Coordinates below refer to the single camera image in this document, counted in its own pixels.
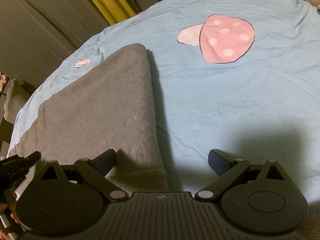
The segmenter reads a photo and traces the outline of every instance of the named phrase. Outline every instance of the pink polka dot mushroom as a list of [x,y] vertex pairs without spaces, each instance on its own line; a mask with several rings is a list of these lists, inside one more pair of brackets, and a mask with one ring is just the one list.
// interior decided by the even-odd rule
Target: pink polka dot mushroom
[[207,62],[230,63],[249,50],[254,41],[254,29],[249,22],[239,18],[211,15],[202,26],[182,29],[177,41],[200,45]]

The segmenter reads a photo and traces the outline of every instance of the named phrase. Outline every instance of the black mechanical arm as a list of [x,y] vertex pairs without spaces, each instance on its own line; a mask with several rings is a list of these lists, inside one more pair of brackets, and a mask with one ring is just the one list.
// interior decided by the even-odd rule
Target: black mechanical arm
[[194,198],[189,192],[129,197],[105,178],[116,164],[112,149],[73,165],[48,161],[17,202],[20,239],[306,239],[295,228],[308,214],[307,201],[277,161],[253,165],[218,150],[208,161],[220,178]]

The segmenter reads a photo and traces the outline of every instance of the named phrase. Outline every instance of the white polka dot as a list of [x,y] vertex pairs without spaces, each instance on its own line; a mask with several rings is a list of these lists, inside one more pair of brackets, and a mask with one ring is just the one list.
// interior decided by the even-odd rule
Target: white polka dot
[[223,55],[225,55],[226,57],[231,57],[233,55],[233,50],[232,49],[225,49],[223,51]]
[[212,39],[209,40],[209,44],[210,44],[211,46],[214,46],[214,45],[217,44],[217,40],[214,39],[214,38],[212,38]]
[[248,40],[249,40],[249,36],[248,36],[247,34],[241,34],[241,35],[240,35],[240,39],[241,39],[242,41],[248,41]]
[[228,33],[228,32],[229,32],[228,29],[222,29],[222,30],[220,31],[220,33],[222,33],[222,34],[226,34],[226,33]]

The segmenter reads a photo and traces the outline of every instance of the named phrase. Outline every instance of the bed sheet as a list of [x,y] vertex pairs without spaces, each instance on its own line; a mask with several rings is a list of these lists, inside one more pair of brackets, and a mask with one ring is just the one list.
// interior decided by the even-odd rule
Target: bed sheet
[[[251,48],[233,63],[206,62],[198,46],[177,42],[182,28],[213,14],[239,17],[254,28]],[[10,149],[43,101],[137,42],[148,51],[158,143],[171,190],[194,193],[216,179],[207,156],[217,148],[255,164],[278,160],[319,211],[319,30],[316,8],[303,0],[161,1],[106,28],[64,60],[19,112]],[[87,58],[88,66],[74,67]]]

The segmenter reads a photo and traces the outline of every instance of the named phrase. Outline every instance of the silver screw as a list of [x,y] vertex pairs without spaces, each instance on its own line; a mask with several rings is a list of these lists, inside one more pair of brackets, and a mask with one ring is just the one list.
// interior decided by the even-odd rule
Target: silver screw
[[200,198],[212,198],[214,194],[210,190],[201,190],[198,192],[198,196]]
[[125,192],[122,190],[115,190],[110,193],[110,197],[119,199],[125,197]]

